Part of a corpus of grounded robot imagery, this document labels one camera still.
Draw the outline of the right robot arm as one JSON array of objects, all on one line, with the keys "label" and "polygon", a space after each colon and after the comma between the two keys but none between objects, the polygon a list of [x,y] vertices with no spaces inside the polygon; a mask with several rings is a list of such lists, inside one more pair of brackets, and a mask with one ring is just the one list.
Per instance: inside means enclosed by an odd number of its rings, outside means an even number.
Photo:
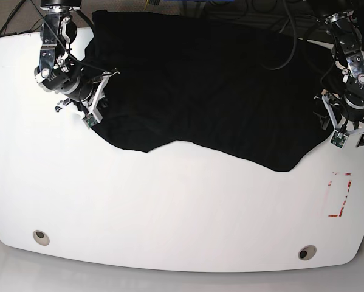
[{"label": "right robot arm", "polygon": [[41,17],[41,49],[35,80],[45,92],[63,96],[55,106],[57,113],[68,110],[92,128],[103,120],[100,106],[105,99],[104,88],[119,71],[80,61],[72,54],[77,26],[71,13],[77,12],[94,30],[93,23],[81,11],[81,1],[41,1],[40,9],[46,14]]}]

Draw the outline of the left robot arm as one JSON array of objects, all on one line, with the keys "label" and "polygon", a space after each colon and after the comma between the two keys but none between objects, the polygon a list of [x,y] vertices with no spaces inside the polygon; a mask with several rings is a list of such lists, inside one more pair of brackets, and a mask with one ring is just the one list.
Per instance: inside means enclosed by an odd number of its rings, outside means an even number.
[{"label": "left robot arm", "polygon": [[323,73],[320,82],[333,67],[340,70],[343,92],[334,93],[323,87],[323,102],[333,126],[330,143],[343,148],[350,136],[359,134],[358,147],[364,146],[364,56],[362,35],[352,15],[359,6],[356,1],[308,1],[319,25],[325,26],[333,42],[332,65]]}]

